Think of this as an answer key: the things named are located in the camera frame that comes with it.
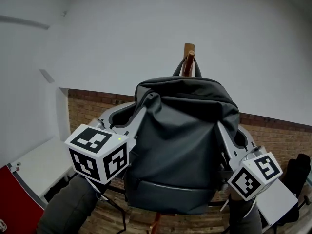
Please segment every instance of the white wall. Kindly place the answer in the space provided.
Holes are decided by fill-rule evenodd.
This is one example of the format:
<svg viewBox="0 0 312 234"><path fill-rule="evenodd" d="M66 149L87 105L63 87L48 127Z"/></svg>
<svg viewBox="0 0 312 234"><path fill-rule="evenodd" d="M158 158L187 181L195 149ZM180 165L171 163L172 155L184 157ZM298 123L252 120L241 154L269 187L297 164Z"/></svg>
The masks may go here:
<svg viewBox="0 0 312 234"><path fill-rule="evenodd" d="M241 112L312 125L312 27L288 0L72 0L59 87L133 95L195 44Z"/></svg>
<svg viewBox="0 0 312 234"><path fill-rule="evenodd" d="M0 0L0 15L52 23L60 20L65 4ZM61 121L67 116L66 95L39 72L56 48L54 30L0 22L0 167L53 136L64 139L69 129L68 120Z"/></svg>

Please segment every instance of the white table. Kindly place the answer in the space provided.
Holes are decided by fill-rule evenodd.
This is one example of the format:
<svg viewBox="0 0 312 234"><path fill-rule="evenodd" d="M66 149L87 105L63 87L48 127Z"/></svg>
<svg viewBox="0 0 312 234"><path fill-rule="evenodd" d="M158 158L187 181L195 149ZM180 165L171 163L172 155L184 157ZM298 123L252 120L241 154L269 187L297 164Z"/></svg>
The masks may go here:
<svg viewBox="0 0 312 234"><path fill-rule="evenodd" d="M72 164L64 142L56 137L29 151L12 162L12 167L20 163L17 174L26 185L45 203L43 197L67 173Z"/></svg>
<svg viewBox="0 0 312 234"><path fill-rule="evenodd" d="M264 232L284 216L298 202L298 199L277 179L267 190L257 196L256 201L258 209L268 223L268 226L263 229Z"/></svg>

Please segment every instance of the backpack handle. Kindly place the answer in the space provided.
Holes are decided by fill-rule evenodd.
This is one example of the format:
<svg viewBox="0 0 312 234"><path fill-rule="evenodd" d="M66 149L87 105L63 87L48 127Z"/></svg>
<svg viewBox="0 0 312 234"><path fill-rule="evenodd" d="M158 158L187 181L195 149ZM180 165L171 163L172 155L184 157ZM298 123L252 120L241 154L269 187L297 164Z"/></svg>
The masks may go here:
<svg viewBox="0 0 312 234"><path fill-rule="evenodd" d="M180 64L178 65L178 67L176 68L176 70L172 76L179 76L180 75L182 65L185 62L186 58L187 58L187 56L180 62ZM195 63L195 77L201 78L201 72L200 72L199 66L198 66L195 58L194 58L194 63Z"/></svg>

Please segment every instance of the bag fabric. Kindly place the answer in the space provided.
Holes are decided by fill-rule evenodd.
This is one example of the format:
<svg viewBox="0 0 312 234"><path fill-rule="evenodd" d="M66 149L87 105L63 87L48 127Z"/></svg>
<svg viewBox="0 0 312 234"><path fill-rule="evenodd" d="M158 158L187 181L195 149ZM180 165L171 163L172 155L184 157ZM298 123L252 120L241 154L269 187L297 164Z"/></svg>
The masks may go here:
<svg viewBox="0 0 312 234"><path fill-rule="evenodd" d="M129 205L168 214L202 214L219 186L220 151L214 127L232 137L239 111L224 87L201 77L155 78L136 88L136 109L146 107L132 165L124 177Z"/></svg>

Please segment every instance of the wooden floor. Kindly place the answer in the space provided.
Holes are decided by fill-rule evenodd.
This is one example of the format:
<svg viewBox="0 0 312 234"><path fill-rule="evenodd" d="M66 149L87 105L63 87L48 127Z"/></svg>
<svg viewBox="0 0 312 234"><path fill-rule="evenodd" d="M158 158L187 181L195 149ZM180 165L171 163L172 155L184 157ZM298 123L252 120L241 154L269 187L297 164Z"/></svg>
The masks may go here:
<svg viewBox="0 0 312 234"><path fill-rule="evenodd" d="M127 231L125 234L147 234L156 213L129 207L124 195L107 190L105 193L126 212ZM220 207L209 207L203 215L163 215L160 220L158 234L219 234L228 226L229 209L220 213ZM121 212L107 202L99 201L92 215L81 227L79 234L115 234L123 229Z"/></svg>

